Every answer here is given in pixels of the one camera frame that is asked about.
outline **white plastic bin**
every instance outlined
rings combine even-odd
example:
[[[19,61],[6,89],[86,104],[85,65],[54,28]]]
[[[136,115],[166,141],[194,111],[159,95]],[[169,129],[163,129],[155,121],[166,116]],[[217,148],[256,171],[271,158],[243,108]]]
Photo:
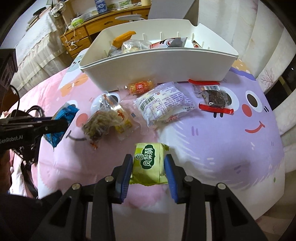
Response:
[[[156,48],[107,57],[113,39],[135,31],[132,39],[152,43],[173,37],[188,37],[185,48]],[[203,48],[193,48],[195,40]],[[113,91],[118,86],[138,80],[170,81],[222,80],[238,52],[202,24],[193,26],[184,19],[151,19],[123,23],[104,29],[91,44],[79,67],[101,89]]]

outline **silver bolt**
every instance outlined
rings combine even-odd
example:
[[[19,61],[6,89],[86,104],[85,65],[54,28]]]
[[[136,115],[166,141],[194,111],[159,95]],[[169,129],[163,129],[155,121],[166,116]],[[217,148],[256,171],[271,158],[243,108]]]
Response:
[[[111,182],[111,181],[113,181],[114,180],[114,177],[112,177],[112,176],[106,176],[105,177],[105,181],[106,182]]]
[[[193,177],[192,176],[186,176],[186,177],[184,177],[184,180],[186,182],[192,182],[193,181]]]
[[[79,189],[80,188],[80,184],[79,183],[74,183],[73,185],[72,185],[72,189],[73,190],[77,190],[77,189]]]
[[[225,185],[224,183],[219,183],[219,184],[217,185],[217,187],[218,187],[219,189],[221,189],[221,190],[226,189],[226,185]]]

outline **cartoon tablecloth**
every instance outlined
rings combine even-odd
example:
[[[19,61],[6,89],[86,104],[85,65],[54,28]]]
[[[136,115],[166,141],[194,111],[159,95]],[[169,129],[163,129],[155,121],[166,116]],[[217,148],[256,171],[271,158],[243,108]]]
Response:
[[[284,192],[284,152],[271,108],[254,77],[231,68],[220,88],[231,100],[233,115],[199,109],[148,135],[136,130],[119,141],[110,132],[94,150],[81,130],[93,114],[92,102],[102,93],[78,68],[83,52],[63,79],[48,83],[43,91],[47,116],[65,103],[80,110],[59,145],[53,150],[44,139],[38,163],[38,191],[42,198],[57,189],[65,192],[73,183],[93,184],[121,165],[139,142],[170,146],[177,165],[203,183],[226,183],[257,219]],[[194,97],[189,83],[182,84]],[[124,96],[113,95],[121,101]],[[123,205],[114,205],[118,240],[180,240],[184,206],[175,205],[167,185],[130,185]]]

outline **dark green label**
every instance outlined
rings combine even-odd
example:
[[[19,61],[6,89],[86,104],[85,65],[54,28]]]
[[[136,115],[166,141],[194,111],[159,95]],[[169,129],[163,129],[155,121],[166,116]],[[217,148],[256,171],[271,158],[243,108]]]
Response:
[[[147,145],[142,150],[144,159],[141,160],[140,164],[143,169],[150,169],[154,165],[155,149],[152,145]]]

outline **green snack package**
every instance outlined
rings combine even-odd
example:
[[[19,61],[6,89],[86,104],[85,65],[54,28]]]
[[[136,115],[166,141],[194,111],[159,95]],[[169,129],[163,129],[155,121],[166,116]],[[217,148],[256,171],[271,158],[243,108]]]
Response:
[[[138,143],[130,184],[139,183],[145,186],[167,184],[164,152],[168,150],[169,147],[162,143]]]

